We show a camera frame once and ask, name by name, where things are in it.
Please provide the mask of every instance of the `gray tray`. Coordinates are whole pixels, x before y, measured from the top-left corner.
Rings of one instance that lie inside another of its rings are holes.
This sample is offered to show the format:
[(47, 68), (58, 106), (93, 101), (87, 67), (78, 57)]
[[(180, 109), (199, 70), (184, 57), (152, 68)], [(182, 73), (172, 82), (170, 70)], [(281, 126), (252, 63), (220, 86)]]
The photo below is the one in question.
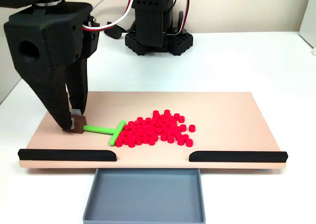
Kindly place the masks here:
[(97, 169), (84, 224), (203, 224), (199, 169)]

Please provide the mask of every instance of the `t-shaped pusher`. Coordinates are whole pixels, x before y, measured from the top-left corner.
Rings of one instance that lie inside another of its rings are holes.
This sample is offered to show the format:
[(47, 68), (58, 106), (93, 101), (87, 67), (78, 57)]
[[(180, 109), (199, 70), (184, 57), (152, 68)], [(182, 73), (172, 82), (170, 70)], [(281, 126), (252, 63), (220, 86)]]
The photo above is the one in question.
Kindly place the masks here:
[(126, 124), (126, 121), (122, 120), (116, 129), (108, 129), (108, 128), (84, 125), (83, 130), (86, 132), (113, 135), (110, 140), (110, 146), (114, 146), (115, 141), (118, 138), (120, 132), (122, 132), (125, 124)]

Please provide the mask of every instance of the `white table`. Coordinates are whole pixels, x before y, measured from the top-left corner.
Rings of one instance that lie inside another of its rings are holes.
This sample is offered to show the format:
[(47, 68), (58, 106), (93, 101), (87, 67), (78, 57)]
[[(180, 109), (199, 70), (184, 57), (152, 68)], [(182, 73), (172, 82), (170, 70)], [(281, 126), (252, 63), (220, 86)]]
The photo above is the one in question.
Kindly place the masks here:
[[(88, 81), (90, 91), (252, 92), (289, 154), (287, 168), (203, 170), (206, 223), (315, 220), (316, 57), (297, 33), (195, 34), (194, 46), (180, 57), (137, 56), (123, 39), (101, 33)], [(24, 81), (0, 105), (1, 223), (82, 223), (95, 170), (19, 167), (17, 152), (45, 112)]]

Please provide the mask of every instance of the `pink tabletop board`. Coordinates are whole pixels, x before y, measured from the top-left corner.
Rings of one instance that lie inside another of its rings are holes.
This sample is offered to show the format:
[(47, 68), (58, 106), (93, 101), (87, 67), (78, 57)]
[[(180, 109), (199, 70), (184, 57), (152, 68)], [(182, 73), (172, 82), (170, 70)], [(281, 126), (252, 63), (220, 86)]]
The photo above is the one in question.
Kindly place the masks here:
[(20, 160), (25, 168), (230, 168), (279, 169), (274, 162), (190, 162), (194, 151), (276, 151), (280, 149), (249, 92), (89, 92), (88, 125), (116, 128), (121, 120), (152, 117), (169, 109), (185, 116), (192, 147), (159, 140), (154, 146), (110, 146), (110, 135), (63, 132), (47, 113), (27, 149), (110, 150), (115, 162)]

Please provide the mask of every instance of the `white wall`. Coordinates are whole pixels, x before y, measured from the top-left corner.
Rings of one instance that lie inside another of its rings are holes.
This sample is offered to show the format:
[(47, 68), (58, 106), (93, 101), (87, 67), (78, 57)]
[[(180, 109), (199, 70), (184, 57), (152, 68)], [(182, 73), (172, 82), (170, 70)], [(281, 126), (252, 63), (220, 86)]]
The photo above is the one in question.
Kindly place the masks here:
[[(99, 0), (73, 0), (96, 4)], [(99, 22), (118, 19), (128, 0), (106, 0), (93, 15)], [(189, 32), (299, 31), (308, 0), (190, 0)], [(175, 6), (178, 12), (185, 0)], [(130, 14), (120, 25), (128, 28)]]
[(9, 20), (9, 15), (18, 10), (0, 8), (0, 103), (10, 93), (20, 80), (20, 75), (15, 71), (10, 50), (6, 42), (3, 24)]
[(316, 0), (309, 0), (308, 2), (300, 35), (316, 48)]

